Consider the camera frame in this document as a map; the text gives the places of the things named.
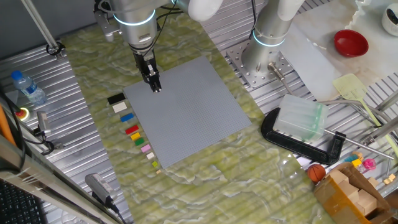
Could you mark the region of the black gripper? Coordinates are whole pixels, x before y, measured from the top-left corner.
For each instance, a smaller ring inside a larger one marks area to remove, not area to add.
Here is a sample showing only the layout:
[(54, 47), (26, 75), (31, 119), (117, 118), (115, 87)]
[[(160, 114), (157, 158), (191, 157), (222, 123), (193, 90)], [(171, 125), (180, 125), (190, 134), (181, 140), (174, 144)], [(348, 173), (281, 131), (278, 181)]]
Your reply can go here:
[(160, 75), (157, 71), (154, 50), (152, 49), (145, 53), (141, 52), (140, 54), (134, 53), (134, 59), (136, 61), (136, 66), (143, 77), (143, 80), (149, 84), (154, 93), (160, 92), (162, 86), (160, 84)]

